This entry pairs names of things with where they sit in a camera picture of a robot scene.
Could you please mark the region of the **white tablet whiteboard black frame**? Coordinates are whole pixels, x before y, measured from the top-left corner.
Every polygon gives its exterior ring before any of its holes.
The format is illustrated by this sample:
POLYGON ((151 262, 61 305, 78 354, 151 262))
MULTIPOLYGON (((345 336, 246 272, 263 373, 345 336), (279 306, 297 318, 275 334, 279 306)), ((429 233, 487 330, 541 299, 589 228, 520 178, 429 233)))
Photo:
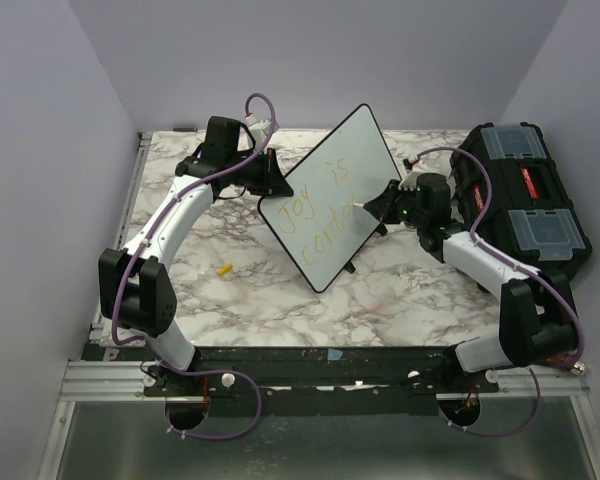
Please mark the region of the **white tablet whiteboard black frame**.
POLYGON ((258 212, 311 289, 324 292, 379 226, 353 206, 400 178, 375 116, 356 107, 286 175, 293 197, 264 197, 258 212))

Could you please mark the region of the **yellow marker cap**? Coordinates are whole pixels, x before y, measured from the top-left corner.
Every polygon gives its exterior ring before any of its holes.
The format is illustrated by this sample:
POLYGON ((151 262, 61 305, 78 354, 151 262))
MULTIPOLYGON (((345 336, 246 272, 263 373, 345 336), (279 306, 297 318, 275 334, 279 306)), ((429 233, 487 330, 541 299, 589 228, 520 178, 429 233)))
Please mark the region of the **yellow marker cap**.
POLYGON ((218 270, 218 274, 220 276, 224 276, 224 275, 228 274, 232 269, 233 269, 233 266, 231 264, 227 264, 218 270))

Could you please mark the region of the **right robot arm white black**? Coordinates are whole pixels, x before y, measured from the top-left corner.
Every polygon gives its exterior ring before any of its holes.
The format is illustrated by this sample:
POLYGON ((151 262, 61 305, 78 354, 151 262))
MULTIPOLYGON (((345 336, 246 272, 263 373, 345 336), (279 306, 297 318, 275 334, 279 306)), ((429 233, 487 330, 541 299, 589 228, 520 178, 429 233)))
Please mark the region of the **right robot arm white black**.
POLYGON ((439 371, 447 389, 465 390, 476 372, 526 367, 582 347, 568 278, 516 261, 454 220, 444 176, 421 174, 407 190, 392 180, 360 207, 383 225, 414 228, 423 250, 469 276, 499 302, 493 332, 445 350, 439 371))

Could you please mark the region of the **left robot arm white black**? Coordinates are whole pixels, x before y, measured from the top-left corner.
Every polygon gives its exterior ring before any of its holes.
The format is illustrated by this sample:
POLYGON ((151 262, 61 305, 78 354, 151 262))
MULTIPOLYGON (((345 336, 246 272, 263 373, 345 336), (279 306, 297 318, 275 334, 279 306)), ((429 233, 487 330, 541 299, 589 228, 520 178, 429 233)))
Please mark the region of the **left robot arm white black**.
POLYGON ((204 140, 176 165, 158 210, 122 248, 107 248, 99 257, 101 313, 112 323, 114 343, 144 341, 170 366, 167 382, 181 395, 200 387, 202 372, 192 364, 194 345, 174 320, 177 298, 170 266, 191 228, 225 188, 241 187, 254 196, 292 196, 268 145, 275 130, 274 120, 252 114, 242 120, 211 117, 204 140))

